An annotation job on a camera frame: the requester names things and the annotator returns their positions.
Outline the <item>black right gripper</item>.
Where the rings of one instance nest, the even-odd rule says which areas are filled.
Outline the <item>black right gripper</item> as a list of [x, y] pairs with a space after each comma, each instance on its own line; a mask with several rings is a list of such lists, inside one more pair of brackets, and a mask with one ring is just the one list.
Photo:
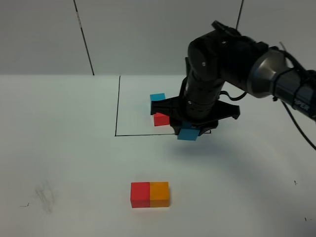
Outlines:
[[179, 135], [182, 129], [194, 129], [202, 135], [217, 128], [222, 119], [238, 119], [240, 109], [216, 97], [194, 100], [187, 96], [177, 96], [152, 101], [151, 114], [155, 113], [169, 116], [175, 135]]

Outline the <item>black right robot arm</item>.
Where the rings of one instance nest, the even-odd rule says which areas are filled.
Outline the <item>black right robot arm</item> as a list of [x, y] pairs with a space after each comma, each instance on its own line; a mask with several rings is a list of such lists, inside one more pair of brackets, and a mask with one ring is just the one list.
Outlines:
[[188, 46], [187, 75], [177, 97], [153, 101], [151, 114], [164, 114], [176, 135], [188, 125], [200, 134], [221, 119], [240, 115], [238, 106], [220, 101], [228, 82], [256, 98], [273, 96], [310, 119], [316, 118], [316, 73], [276, 46], [241, 35], [215, 21], [213, 31]]

